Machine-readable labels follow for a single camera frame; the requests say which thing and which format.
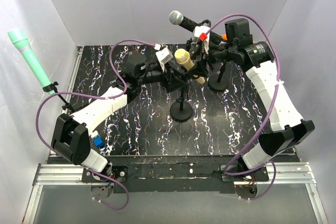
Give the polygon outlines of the beige microphone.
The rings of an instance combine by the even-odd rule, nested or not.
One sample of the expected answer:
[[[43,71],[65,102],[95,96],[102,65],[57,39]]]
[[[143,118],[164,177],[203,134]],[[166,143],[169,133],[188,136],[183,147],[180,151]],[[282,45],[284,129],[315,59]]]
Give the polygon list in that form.
[[[178,64],[183,66],[187,72],[187,76],[200,84],[205,83],[205,70],[199,63],[195,64],[191,60],[190,53],[183,48],[178,49],[174,53],[175,60]]]

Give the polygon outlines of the black round-base stand front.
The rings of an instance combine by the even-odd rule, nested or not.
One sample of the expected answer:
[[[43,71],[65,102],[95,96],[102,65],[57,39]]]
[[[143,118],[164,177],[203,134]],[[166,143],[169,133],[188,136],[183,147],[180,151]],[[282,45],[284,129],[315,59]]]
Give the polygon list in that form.
[[[182,76],[181,79],[185,82],[181,88],[181,94],[170,107],[170,116],[176,122],[183,123],[188,121],[193,115],[192,106],[188,103],[188,78]]]

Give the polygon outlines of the black round-base stand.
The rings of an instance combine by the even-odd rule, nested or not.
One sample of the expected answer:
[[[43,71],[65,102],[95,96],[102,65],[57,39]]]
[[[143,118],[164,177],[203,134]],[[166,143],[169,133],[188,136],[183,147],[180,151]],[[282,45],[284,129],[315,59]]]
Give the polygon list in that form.
[[[188,121],[193,115],[192,106],[188,103],[188,78],[182,76],[181,79],[185,82],[181,88],[181,94],[170,107],[170,116],[176,122],[183,123]]]
[[[228,88],[228,80],[224,77],[227,62],[220,67],[219,74],[208,78],[208,87],[215,92],[224,92]]]

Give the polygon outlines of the orange microphone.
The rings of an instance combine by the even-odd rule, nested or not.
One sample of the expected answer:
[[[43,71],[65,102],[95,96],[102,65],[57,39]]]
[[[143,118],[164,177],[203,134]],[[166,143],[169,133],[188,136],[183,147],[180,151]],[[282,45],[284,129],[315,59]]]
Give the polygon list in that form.
[[[252,35],[250,34],[234,34],[234,35],[223,34],[222,38],[225,41],[229,42],[231,41],[232,43],[236,43],[239,46],[251,45],[256,43],[253,40]]]

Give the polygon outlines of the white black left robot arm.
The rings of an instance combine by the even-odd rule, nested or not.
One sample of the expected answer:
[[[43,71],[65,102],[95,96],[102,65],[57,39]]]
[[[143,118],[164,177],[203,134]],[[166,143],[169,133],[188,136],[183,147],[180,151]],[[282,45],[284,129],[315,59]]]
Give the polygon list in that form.
[[[90,141],[99,136],[96,132],[99,124],[133,101],[143,84],[158,82],[166,91],[184,84],[180,73],[170,66],[173,54],[169,49],[157,51],[156,58],[152,68],[144,54],[132,54],[125,63],[125,70],[103,96],[77,112],[61,114],[52,136],[52,149],[72,164],[93,170],[98,181],[108,181],[112,175],[109,162],[90,145]]]

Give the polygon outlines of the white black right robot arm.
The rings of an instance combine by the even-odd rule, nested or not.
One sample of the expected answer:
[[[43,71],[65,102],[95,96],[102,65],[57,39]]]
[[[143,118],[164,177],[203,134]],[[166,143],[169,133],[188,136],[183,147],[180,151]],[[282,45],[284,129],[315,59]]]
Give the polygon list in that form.
[[[249,31],[250,21],[260,26],[246,14],[230,14],[220,19],[214,26],[225,23],[227,43],[223,49],[207,53],[215,59],[239,65],[267,110],[260,128],[224,168],[226,175],[239,176],[246,181],[277,154],[298,145],[315,130],[314,123],[305,120],[289,98],[271,40],[264,35],[265,41],[254,43]]]

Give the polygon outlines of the black round-base stand rear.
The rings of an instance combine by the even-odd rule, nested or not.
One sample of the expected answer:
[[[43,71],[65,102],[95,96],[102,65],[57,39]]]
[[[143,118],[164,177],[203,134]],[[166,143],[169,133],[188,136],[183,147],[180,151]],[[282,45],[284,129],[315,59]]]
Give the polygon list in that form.
[[[224,77],[227,62],[220,67],[219,74],[208,78],[208,87],[215,92],[224,92],[228,88],[228,80]]]

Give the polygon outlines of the black tripod microphone stand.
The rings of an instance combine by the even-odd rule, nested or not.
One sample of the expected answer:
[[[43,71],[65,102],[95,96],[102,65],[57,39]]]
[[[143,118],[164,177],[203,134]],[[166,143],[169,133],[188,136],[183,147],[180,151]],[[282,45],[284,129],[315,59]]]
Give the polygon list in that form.
[[[206,20],[202,21],[201,23],[190,23],[190,29],[191,29],[191,32],[192,32],[192,36],[193,36],[194,28],[196,26],[208,26],[208,27],[211,28],[211,21],[206,19]],[[196,44],[196,43],[201,43],[201,42],[193,42],[192,38],[191,38],[191,43]]]

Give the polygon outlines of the black silver-head microphone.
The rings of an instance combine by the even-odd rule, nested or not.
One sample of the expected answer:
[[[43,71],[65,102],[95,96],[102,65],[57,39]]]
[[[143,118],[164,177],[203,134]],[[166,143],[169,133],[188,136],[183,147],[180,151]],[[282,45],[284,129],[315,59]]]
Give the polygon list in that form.
[[[200,23],[197,23],[189,18],[187,18],[186,16],[184,16],[181,12],[177,11],[177,10],[173,10],[170,12],[169,14],[169,21],[171,24],[173,25],[178,25],[190,32],[193,32],[196,26],[200,26],[200,25],[207,25],[207,26],[211,26],[211,21],[208,19],[203,20]],[[210,40],[216,44],[219,45],[221,42],[225,42],[226,40],[222,38],[221,35],[218,35],[215,32],[210,32],[210,36],[209,36]]]

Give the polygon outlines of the black tripod stand at left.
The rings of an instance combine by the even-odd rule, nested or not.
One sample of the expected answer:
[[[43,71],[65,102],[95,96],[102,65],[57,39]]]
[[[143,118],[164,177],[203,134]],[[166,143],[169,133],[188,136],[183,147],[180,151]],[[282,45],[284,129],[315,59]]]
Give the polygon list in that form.
[[[55,81],[47,86],[44,86],[43,91],[47,93],[50,93],[52,91],[54,93],[58,93],[58,89],[57,89],[58,85],[59,83]],[[73,106],[69,102],[67,102],[66,99],[61,94],[58,95],[58,98],[63,102],[63,105],[61,107],[64,111],[75,112],[75,109],[73,108]]]

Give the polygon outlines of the mint green microphone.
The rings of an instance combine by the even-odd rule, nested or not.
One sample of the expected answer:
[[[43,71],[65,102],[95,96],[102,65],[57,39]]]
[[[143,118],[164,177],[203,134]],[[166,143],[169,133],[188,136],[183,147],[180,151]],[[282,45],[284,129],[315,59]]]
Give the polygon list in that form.
[[[55,86],[51,83],[43,67],[33,52],[27,36],[20,28],[14,28],[7,32],[12,44],[23,56],[30,70],[40,83],[44,92],[55,94]]]

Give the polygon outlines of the black marble pattern mat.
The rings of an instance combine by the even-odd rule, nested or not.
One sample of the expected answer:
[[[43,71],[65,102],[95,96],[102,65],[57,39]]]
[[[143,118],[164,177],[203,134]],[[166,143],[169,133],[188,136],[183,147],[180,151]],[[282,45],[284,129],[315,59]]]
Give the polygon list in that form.
[[[143,60],[143,71],[160,68],[155,50],[146,45],[85,46],[75,77],[71,104],[89,105],[116,82],[116,72]],[[262,128],[267,114],[252,82],[241,68],[216,66],[212,82],[222,92],[194,79],[167,92],[160,83],[135,88],[135,98],[97,126],[91,146],[102,155],[234,155]]]

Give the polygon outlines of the blue white cube toy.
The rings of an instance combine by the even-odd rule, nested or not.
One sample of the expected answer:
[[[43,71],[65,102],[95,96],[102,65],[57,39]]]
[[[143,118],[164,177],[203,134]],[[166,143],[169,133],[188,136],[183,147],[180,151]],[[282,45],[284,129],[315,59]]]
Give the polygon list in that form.
[[[97,148],[103,148],[104,147],[104,142],[103,142],[101,136],[99,135],[99,133],[97,131],[93,131],[91,133],[91,138],[92,138],[93,143],[95,144],[95,146]]]

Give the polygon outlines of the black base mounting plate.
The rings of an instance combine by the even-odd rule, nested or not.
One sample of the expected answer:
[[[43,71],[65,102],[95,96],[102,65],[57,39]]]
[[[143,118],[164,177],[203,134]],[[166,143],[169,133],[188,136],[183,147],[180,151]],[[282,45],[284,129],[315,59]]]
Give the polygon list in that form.
[[[240,185],[267,182],[267,170],[254,174],[227,176],[225,165],[230,155],[149,155],[108,156],[112,163],[112,177],[121,182],[129,192],[235,192],[234,183]]]

